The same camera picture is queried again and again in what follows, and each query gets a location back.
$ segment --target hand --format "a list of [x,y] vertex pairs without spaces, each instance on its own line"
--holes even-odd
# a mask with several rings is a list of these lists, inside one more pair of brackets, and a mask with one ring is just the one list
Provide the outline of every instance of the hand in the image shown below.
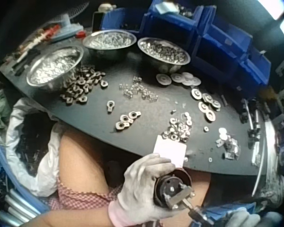
[[246,208],[239,208],[227,214],[225,227],[255,227],[260,222],[258,214],[249,214]]
[[153,201],[157,178],[169,174],[174,169],[175,165],[170,159],[162,158],[159,154],[147,155],[128,167],[118,200],[111,202],[108,207],[114,226],[132,226],[177,214],[178,210],[161,208]]

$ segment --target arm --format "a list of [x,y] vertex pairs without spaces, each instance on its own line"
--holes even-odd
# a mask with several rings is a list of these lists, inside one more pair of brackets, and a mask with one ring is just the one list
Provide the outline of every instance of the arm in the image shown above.
[[52,210],[22,227],[112,227],[108,207],[92,210]]

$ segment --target black workbench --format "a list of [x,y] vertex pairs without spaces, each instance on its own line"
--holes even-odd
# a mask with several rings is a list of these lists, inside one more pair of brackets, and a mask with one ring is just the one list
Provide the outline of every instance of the black workbench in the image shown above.
[[[66,44],[80,44],[79,40],[70,39],[60,43],[52,44],[43,49],[44,52],[52,50],[54,47]],[[129,152],[144,156],[153,151],[157,135],[161,134],[169,126],[171,117],[180,118],[181,113],[189,112],[193,127],[190,139],[187,142],[188,162],[185,166],[194,170],[206,171],[218,174],[230,175],[257,175],[258,167],[251,164],[252,150],[248,148],[247,130],[249,124],[242,124],[239,115],[231,106],[223,106],[218,94],[213,94],[213,98],[218,100],[222,107],[216,113],[216,121],[208,123],[204,114],[198,108],[198,101],[191,97],[191,88],[179,84],[171,84],[162,87],[155,79],[158,73],[149,64],[142,62],[143,53],[136,45],[129,48],[126,58],[120,62],[107,64],[92,60],[92,56],[85,49],[83,63],[95,64],[97,70],[106,72],[105,80],[109,83],[108,88],[102,90],[100,85],[94,87],[88,94],[88,103],[85,105],[73,104],[66,106],[60,99],[59,93],[48,93],[47,91],[30,87],[26,82],[26,71],[20,77],[15,77],[9,71],[9,66],[1,66],[1,73],[24,95],[35,100],[45,107],[51,114],[73,127],[97,138],[103,142]],[[142,100],[141,95],[134,95],[128,99],[119,90],[119,84],[131,84],[133,77],[142,77],[142,84],[148,90],[159,96],[157,102],[150,103]],[[205,78],[198,74],[203,81],[200,90],[205,92]],[[114,100],[115,108],[111,114],[107,114],[107,101]],[[130,111],[141,111],[142,115],[127,130],[115,131],[115,123],[119,121],[120,115]],[[204,126],[209,127],[209,132],[203,131]],[[219,138],[219,128],[226,128],[229,134],[238,140],[241,155],[239,160],[224,160],[222,155],[225,151],[223,147],[217,148],[215,141]],[[264,160],[262,174],[266,173],[267,161]]]

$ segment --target white paper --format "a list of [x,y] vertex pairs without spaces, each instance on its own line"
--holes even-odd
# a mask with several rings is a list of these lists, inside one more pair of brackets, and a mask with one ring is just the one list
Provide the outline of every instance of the white paper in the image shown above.
[[182,168],[186,145],[170,139],[164,140],[161,136],[158,136],[153,152],[160,154],[160,157],[169,158],[176,168]]

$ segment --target stainless steel bowl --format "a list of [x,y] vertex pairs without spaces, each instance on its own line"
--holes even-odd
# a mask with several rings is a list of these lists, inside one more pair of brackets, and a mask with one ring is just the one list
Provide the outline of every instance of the stainless steel bowl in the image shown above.
[[[147,42],[147,41],[158,41],[160,43],[166,44],[170,47],[173,47],[175,49],[182,51],[183,54],[185,55],[184,62],[174,63],[174,62],[163,60],[163,59],[160,59],[156,56],[151,55],[150,53],[145,51],[144,48],[141,45],[142,42]],[[181,66],[187,65],[187,64],[190,63],[190,56],[185,50],[183,50],[181,47],[175,45],[174,43],[163,40],[163,39],[145,37],[145,38],[139,39],[138,47],[140,48],[141,51],[143,51],[145,54],[147,54],[146,60],[149,61],[161,73],[175,73],[176,71],[178,71],[181,68]]]
[[[126,38],[130,39],[130,43],[121,45],[118,47],[105,47],[105,46],[95,46],[92,44],[93,41],[99,36],[104,34],[120,34]],[[119,29],[111,29],[111,30],[103,30],[98,32],[93,32],[89,36],[85,37],[83,40],[83,45],[89,49],[92,55],[95,55],[101,59],[107,60],[120,60],[126,55],[127,47],[132,46],[136,43],[137,38],[124,30]]]
[[[27,83],[32,87],[39,87],[49,91],[55,91],[61,89],[63,82],[70,77],[74,72],[75,67],[79,64],[84,54],[84,50],[80,46],[68,45],[60,47],[51,51],[50,53],[41,56],[29,69],[27,73]],[[71,60],[71,64],[66,64],[65,68],[61,71],[55,71],[54,62],[59,59]],[[55,71],[44,71],[44,65],[53,64],[52,69]],[[40,71],[43,70],[42,75],[46,77],[46,80],[39,78]]]

